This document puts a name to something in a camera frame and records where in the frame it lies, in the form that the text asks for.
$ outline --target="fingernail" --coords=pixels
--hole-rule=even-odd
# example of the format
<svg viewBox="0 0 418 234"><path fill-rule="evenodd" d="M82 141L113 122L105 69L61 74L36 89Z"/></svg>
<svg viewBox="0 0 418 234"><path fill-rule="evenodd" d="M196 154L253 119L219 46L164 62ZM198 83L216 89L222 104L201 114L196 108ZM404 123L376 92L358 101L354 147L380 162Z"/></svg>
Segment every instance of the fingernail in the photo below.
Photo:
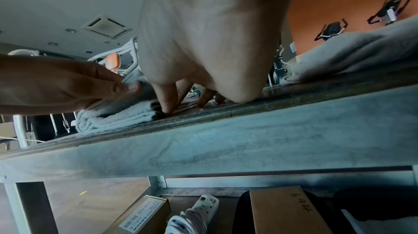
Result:
<svg viewBox="0 0 418 234"><path fill-rule="evenodd" d="M138 83L133 82L128 85L128 89L130 92L136 91L138 89Z"/></svg>

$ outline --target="white label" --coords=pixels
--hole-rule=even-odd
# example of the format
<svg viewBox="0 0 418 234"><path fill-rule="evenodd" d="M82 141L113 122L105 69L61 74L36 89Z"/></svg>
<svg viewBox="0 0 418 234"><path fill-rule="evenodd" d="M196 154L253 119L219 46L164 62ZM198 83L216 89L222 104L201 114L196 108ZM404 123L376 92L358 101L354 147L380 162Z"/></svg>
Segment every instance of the white label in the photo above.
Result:
<svg viewBox="0 0 418 234"><path fill-rule="evenodd" d="M131 233L138 233L162 203L163 200L148 198L148 200L138 207L138 209L120 224L119 227Z"/></svg>
<svg viewBox="0 0 418 234"><path fill-rule="evenodd" d="M292 53L295 53L295 52L296 52L295 42L292 42L292 43L290 44L290 50L292 51Z"/></svg>

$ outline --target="cardboard box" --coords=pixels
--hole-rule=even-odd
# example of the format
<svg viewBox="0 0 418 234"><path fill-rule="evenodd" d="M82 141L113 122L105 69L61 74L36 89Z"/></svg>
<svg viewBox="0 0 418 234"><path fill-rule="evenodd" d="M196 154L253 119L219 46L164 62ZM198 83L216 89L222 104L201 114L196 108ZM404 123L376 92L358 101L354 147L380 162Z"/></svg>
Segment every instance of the cardboard box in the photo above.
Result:
<svg viewBox="0 0 418 234"><path fill-rule="evenodd" d="M300 187L250 192L256 234L332 234Z"/></svg>
<svg viewBox="0 0 418 234"><path fill-rule="evenodd" d="M164 234L170 212L167 199L144 196L103 234Z"/></svg>

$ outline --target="white towel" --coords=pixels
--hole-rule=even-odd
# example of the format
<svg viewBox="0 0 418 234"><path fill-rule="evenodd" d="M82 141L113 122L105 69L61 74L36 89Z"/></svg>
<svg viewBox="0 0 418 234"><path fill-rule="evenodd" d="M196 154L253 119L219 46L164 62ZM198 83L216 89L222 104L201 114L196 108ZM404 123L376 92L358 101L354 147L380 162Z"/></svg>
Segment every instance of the white towel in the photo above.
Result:
<svg viewBox="0 0 418 234"><path fill-rule="evenodd" d="M344 33L302 54L293 75L280 80L291 85L319 76L341 74L399 61L418 54L418 16L371 32Z"/></svg>
<svg viewBox="0 0 418 234"><path fill-rule="evenodd" d="M127 101L101 100L77 115L76 129L81 134L94 134L136 125L162 117L161 107L154 89L139 70L130 73L124 83L141 82L142 93ZM196 93L186 96L174 113L196 106L199 99Z"/></svg>

